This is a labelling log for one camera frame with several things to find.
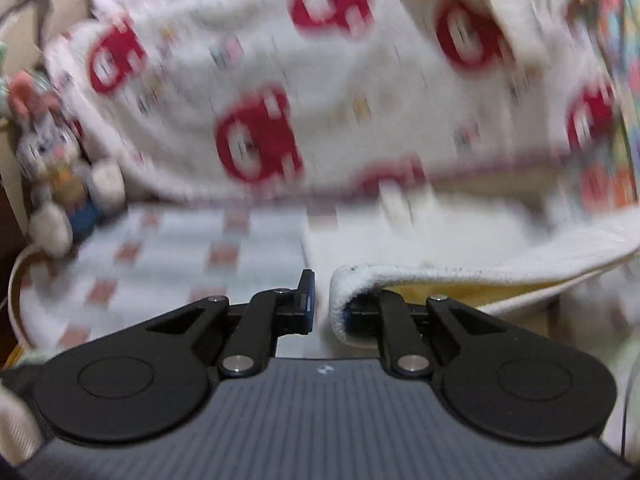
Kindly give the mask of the cream fleece garment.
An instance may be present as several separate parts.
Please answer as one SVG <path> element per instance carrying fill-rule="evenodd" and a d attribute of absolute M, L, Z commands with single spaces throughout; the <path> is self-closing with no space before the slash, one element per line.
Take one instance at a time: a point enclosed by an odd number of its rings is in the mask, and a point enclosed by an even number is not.
<path fill-rule="evenodd" d="M 527 309 L 637 255 L 639 209 L 548 230 L 513 200 L 393 190 L 309 222 L 304 248 L 322 333 L 370 350 L 372 337 L 346 326 L 346 306 L 363 292 L 395 287 L 415 302 L 444 294 L 498 316 Z"/>

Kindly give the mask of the plaid bed blanket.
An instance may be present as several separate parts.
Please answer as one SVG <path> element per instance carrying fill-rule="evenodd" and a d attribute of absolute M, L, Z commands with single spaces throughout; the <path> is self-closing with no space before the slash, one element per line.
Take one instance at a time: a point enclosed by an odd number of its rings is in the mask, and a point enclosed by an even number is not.
<path fill-rule="evenodd" d="M 292 288 L 306 268 L 306 208 L 137 204 L 95 229 L 69 257 L 29 247 L 8 303 L 21 344 L 72 348 L 208 296 L 242 304 Z"/>

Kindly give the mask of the grey plush bunny toy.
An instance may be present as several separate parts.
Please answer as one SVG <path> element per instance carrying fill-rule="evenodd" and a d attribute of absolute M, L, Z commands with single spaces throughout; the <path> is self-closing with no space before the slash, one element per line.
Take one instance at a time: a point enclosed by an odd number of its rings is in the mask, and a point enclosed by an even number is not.
<path fill-rule="evenodd" d="M 32 190 L 28 234 L 50 257 L 63 258 L 124 208 L 122 170 L 111 159 L 85 160 L 78 123 L 43 76 L 21 70 L 3 81 L 1 109 L 21 129 L 15 156 Z"/>

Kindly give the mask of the floral bed sheet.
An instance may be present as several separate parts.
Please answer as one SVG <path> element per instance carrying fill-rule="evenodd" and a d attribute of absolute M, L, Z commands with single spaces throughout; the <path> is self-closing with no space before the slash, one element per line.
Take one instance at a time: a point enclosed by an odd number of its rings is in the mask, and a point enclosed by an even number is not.
<path fill-rule="evenodd" d="M 572 197 L 588 214 L 639 200 L 639 0 L 590 2 L 591 21 L 620 104 L 612 136 L 572 168 Z"/>

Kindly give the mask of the bear print quilt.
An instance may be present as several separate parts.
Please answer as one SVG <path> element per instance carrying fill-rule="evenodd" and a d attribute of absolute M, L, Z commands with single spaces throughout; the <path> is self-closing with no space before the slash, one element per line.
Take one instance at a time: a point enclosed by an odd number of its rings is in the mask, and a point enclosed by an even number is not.
<path fill-rule="evenodd" d="M 51 41 L 87 152 L 168 200 L 367 193 L 610 130 L 573 0 L 158 0 Z"/>

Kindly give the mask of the cream knitted cloth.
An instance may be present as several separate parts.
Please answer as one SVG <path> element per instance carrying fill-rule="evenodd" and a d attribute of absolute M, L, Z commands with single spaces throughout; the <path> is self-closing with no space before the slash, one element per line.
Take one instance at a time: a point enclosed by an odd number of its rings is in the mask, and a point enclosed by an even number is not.
<path fill-rule="evenodd" d="M 27 404 L 6 387 L 0 391 L 0 452 L 12 466 L 29 460 L 43 445 L 43 436 Z"/>

